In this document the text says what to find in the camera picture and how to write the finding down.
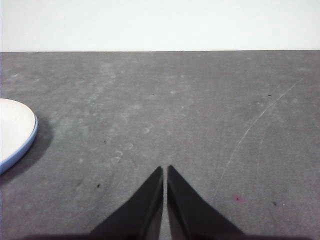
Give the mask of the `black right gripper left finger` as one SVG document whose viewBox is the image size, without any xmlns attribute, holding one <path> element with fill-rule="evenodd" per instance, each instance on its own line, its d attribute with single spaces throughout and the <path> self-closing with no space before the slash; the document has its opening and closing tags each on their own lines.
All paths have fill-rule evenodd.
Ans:
<svg viewBox="0 0 320 240">
<path fill-rule="evenodd" d="M 164 171 L 157 167 L 121 207 L 103 220 L 91 236 L 158 236 L 164 201 Z"/>
</svg>

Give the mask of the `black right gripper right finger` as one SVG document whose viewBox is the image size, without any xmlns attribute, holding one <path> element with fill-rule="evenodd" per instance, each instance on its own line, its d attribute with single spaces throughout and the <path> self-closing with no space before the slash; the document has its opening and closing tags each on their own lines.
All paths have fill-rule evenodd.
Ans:
<svg viewBox="0 0 320 240">
<path fill-rule="evenodd" d="M 183 176 L 167 168 L 167 205 L 185 236 L 243 236 L 244 233 L 211 207 Z"/>
</svg>

